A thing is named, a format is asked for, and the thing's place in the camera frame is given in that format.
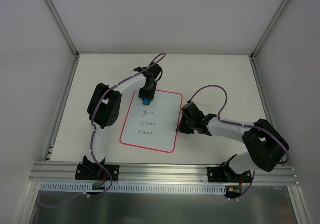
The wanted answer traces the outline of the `blue whiteboard eraser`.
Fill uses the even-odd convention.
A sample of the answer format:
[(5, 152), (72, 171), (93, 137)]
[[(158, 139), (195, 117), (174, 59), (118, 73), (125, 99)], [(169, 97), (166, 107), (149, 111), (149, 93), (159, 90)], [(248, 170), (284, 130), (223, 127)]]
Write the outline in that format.
[(142, 103), (144, 104), (144, 105), (149, 105), (150, 103), (151, 103), (151, 99), (148, 99), (148, 98), (143, 98), (143, 100), (142, 100)]

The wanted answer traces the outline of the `pink framed whiteboard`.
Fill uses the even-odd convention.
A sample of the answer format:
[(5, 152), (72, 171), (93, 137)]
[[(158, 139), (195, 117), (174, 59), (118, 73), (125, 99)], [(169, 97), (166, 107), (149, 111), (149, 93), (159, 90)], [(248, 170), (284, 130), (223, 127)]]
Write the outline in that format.
[(176, 128), (180, 120), (183, 95), (156, 90), (155, 98), (144, 105), (133, 93), (120, 142), (133, 147), (172, 153), (177, 140)]

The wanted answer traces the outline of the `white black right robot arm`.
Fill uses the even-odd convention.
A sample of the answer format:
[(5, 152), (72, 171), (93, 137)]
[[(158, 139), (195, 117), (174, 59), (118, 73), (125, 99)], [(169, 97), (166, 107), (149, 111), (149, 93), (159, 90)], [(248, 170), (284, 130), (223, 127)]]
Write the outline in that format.
[(255, 169), (271, 172), (283, 157), (289, 156), (289, 145), (265, 119), (253, 123), (224, 120), (219, 115), (207, 114), (189, 101), (182, 107), (182, 118), (176, 129), (183, 134), (195, 132), (220, 136), (244, 144), (247, 152), (235, 154), (209, 175), (216, 182), (236, 182), (242, 174)]

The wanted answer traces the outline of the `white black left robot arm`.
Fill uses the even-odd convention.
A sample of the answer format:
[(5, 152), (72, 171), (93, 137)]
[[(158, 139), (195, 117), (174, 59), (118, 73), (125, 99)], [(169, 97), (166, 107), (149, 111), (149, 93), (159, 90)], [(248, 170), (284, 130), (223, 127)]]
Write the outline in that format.
[(139, 90), (138, 96), (142, 103), (149, 105), (155, 98), (157, 83), (162, 74), (162, 67), (152, 62), (148, 67), (135, 68), (131, 76), (114, 86), (104, 83), (96, 86), (87, 108), (92, 124), (90, 149), (78, 165), (76, 179), (103, 178), (108, 130), (119, 117), (123, 94)]

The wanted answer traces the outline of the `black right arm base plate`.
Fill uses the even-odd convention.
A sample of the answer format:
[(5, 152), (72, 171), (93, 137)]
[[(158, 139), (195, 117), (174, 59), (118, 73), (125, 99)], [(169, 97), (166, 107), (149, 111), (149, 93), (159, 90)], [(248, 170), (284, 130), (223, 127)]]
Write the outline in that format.
[(246, 171), (242, 174), (236, 174), (228, 166), (208, 167), (207, 176), (209, 182), (216, 183), (250, 183), (252, 181), (252, 175), (250, 171)]

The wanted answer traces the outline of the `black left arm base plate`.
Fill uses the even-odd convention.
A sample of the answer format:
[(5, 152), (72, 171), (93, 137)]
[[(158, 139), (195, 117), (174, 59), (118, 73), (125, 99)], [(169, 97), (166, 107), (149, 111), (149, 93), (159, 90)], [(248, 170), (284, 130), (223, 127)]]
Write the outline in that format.
[[(119, 172), (120, 172), (119, 165), (105, 164), (104, 168), (110, 172), (113, 181), (118, 181)], [(106, 174), (106, 171), (103, 170), (101, 167), (99, 167), (97, 164), (94, 164), (91, 168), (89, 168), (85, 166), (83, 163), (80, 163), (77, 165), (75, 179), (98, 181), (98, 180), (102, 180), (105, 174)]]

